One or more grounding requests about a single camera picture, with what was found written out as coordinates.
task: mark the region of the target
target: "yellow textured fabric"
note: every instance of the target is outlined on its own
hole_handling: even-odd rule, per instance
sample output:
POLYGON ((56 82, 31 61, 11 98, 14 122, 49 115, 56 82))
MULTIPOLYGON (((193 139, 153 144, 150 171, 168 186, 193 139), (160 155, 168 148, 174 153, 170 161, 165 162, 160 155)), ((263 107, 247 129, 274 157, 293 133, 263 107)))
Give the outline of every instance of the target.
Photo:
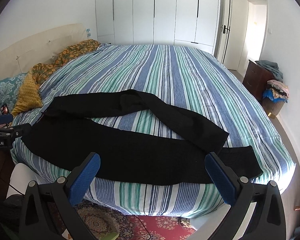
POLYGON ((86 53, 95 51, 100 45, 98 41, 91 39, 82 41, 76 45, 68 46, 52 64, 39 63, 34 65, 19 88, 18 100, 12 110, 12 115, 15 117, 22 112, 42 107, 40 85, 65 64, 86 53))
POLYGON ((37 107, 42 107, 42 102, 39 95, 39 87, 32 78, 32 71, 29 71, 22 86, 19 88, 18 100, 11 114, 13 117, 16 117, 22 112, 37 107))

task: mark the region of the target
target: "black cable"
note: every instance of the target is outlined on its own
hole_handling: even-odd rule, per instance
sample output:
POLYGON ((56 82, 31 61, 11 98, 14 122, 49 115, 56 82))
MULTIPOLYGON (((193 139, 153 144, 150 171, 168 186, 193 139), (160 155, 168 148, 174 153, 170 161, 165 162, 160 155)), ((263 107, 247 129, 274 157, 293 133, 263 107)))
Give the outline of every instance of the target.
POLYGON ((13 187, 10 183, 8 183, 8 182, 6 182, 5 180, 3 180, 1 177, 0 177, 0 179, 4 182, 4 183, 6 183, 6 184, 8 184, 10 187, 12 187, 15 191, 17 191, 19 194, 21 194, 21 195, 23 195, 24 196, 24 194, 23 193, 21 193, 19 190, 17 190, 15 187, 13 187))
POLYGON ((148 232, 150 238, 151 238, 151 234, 149 233, 148 229, 146 228, 146 226, 144 225, 144 223, 140 220, 140 218, 138 218, 136 215, 134 215, 140 222, 141 224, 143 225, 143 227, 145 228, 145 230, 148 232))

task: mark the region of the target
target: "stack of folded clothes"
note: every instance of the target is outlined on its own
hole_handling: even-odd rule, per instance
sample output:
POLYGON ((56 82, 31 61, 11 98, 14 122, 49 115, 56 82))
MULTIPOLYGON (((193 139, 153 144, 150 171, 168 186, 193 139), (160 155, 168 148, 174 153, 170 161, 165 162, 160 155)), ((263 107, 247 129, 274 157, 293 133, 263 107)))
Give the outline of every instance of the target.
POLYGON ((263 98, 269 98, 274 103, 288 101, 289 87, 277 80, 269 80, 267 89, 263 92, 263 98))

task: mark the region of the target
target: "striped bedsheet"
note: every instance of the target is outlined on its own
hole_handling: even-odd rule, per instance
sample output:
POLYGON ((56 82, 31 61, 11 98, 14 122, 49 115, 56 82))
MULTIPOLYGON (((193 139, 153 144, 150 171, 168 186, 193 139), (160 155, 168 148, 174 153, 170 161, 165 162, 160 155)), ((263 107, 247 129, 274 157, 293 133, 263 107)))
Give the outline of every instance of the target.
MULTIPOLYGON (((19 114, 13 125, 34 124, 55 96, 127 89, 153 93, 167 104, 204 115, 229 132, 225 147, 251 145, 264 172, 253 182, 266 184, 273 179, 281 191, 290 183, 295 163, 260 104, 212 55, 194 48, 103 45, 54 73, 40 88, 43 108, 19 114)), ((149 110, 93 120, 121 130, 181 139, 149 110)), ((49 136, 58 135, 51 131, 42 143, 49 136)), ((15 163, 28 165, 51 182, 69 174, 33 155, 20 138, 11 154, 15 163)), ((123 172, 125 169, 135 167, 122 167, 123 172)), ((209 213, 222 204, 213 184, 156 186, 100 178, 93 180, 85 198, 124 214, 185 218, 209 213)))

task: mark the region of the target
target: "beige upholstered headboard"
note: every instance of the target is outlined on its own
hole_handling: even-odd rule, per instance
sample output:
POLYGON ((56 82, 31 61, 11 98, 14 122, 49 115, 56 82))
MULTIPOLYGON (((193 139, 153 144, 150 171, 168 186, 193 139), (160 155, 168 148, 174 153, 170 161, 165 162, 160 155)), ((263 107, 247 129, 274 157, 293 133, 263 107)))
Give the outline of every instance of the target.
POLYGON ((26 73, 38 63, 52 63, 66 47, 86 39, 82 24, 64 25, 24 38, 0 52, 0 80, 26 73))

